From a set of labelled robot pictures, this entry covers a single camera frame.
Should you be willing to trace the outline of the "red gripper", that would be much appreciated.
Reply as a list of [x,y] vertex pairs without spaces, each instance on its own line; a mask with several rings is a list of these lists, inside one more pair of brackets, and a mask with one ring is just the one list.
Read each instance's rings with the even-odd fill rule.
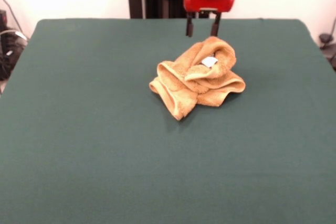
[[193,36],[194,13],[202,11],[216,12],[211,27],[211,36],[217,37],[220,26],[221,13],[230,12],[235,0],[183,0],[186,10],[186,36]]

